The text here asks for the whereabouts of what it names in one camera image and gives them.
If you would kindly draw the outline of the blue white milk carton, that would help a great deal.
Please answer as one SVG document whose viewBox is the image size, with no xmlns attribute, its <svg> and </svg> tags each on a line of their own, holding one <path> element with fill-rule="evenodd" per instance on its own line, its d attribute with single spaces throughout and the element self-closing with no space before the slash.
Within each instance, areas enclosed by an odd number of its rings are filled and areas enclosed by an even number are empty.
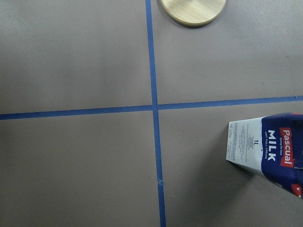
<svg viewBox="0 0 303 227">
<path fill-rule="evenodd" d="M 302 114 L 281 113 L 229 122 L 226 160 L 302 198 Z"/>
</svg>

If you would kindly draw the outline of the yellow wooden stand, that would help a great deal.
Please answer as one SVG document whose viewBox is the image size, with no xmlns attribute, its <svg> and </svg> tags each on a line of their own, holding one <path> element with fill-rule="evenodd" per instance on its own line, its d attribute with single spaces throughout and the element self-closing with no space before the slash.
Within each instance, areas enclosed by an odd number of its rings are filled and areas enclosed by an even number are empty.
<svg viewBox="0 0 303 227">
<path fill-rule="evenodd" d="M 162 0 L 161 5 L 177 23 L 202 27 L 214 21 L 223 11 L 226 0 Z"/>
</svg>

